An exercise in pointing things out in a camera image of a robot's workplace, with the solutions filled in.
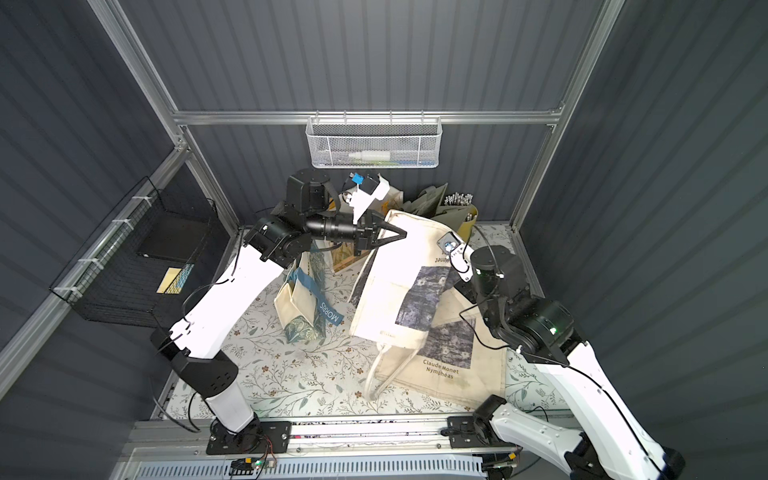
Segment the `cream tote bag front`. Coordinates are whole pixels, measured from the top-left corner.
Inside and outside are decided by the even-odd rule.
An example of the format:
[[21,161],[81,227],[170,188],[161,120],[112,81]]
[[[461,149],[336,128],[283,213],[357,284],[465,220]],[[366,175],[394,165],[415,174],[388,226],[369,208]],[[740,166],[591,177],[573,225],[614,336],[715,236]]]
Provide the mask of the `cream tote bag front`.
[[456,231],[399,210],[390,211],[385,221],[408,235],[371,252],[349,299],[355,307],[350,334],[374,342],[378,351],[363,387],[363,396],[368,400],[376,399],[402,369],[398,367],[384,379],[377,378],[385,354],[394,347],[417,354],[425,343],[440,297],[460,279],[437,245],[447,232],[458,235]]

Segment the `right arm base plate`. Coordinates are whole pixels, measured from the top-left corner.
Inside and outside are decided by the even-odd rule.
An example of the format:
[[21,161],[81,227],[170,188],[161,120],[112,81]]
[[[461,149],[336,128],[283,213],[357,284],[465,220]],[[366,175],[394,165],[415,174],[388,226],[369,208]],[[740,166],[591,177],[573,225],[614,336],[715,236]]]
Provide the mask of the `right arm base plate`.
[[476,429],[472,415],[449,416],[440,435],[445,437],[452,449],[480,448],[488,445]]

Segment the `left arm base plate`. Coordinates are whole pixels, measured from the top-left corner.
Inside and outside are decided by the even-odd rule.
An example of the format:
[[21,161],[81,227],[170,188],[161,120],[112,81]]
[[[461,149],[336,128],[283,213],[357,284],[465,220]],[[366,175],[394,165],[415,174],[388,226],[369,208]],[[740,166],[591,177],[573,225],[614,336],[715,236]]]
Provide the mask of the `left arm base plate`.
[[242,431],[233,433],[219,420],[209,428],[206,454],[260,455],[286,453],[291,437],[292,423],[288,421],[266,421],[256,419]]

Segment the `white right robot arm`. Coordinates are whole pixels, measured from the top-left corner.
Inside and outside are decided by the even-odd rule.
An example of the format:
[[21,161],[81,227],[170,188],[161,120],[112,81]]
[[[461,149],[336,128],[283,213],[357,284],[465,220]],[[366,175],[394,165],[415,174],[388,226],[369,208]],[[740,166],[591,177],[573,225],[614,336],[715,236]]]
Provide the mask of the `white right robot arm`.
[[520,355],[547,377],[579,426],[559,427],[521,411],[498,395],[473,414],[484,443],[514,444],[572,479],[677,479],[681,453],[645,431],[621,399],[592,345],[559,302],[536,296],[521,260],[500,245],[474,250],[470,284],[483,320],[502,349]]

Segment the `cream tote with purple print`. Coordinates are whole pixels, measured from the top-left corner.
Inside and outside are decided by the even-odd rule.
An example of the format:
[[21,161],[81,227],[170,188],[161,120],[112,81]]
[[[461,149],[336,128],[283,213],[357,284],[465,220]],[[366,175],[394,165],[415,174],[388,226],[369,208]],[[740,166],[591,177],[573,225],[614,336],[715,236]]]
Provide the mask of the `cream tote with purple print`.
[[489,396],[505,390],[507,354],[490,335],[479,309],[461,294],[442,295],[425,343],[417,354],[394,347],[376,371],[409,388],[439,400],[474,409]]

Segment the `olive green canvas bag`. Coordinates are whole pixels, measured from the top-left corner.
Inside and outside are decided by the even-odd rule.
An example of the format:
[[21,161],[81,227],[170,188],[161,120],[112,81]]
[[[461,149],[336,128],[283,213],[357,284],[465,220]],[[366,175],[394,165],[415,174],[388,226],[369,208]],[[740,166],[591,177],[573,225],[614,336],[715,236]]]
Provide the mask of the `olive green canvas bag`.
[[418,215],[442,223],[456,231],[461,222],[462,207],[444,206],[443,199],[448,193],[448,184],[429,186],[422,190],[415,200],[406,201],[402,209],[406,213]]

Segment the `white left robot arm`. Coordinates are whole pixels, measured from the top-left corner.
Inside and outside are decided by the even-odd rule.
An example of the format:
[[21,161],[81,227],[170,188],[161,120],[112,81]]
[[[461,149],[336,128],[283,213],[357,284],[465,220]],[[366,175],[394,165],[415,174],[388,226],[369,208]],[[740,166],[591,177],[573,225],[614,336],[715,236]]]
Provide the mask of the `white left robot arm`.
[[352,174],[349,179],[350,189],[336,190],[319,170],[290,176],[284,200],[248,230],[234,264],[203,287],[202,298],[183,309],[173,326],[151,335],[157,353],[231,434],[257,426],[258,418],[236,383],[237,366],[221,347],[256,297],[316,240],[348,243],[361,253],[407,236],[370,208],[389,193],[385,178]]

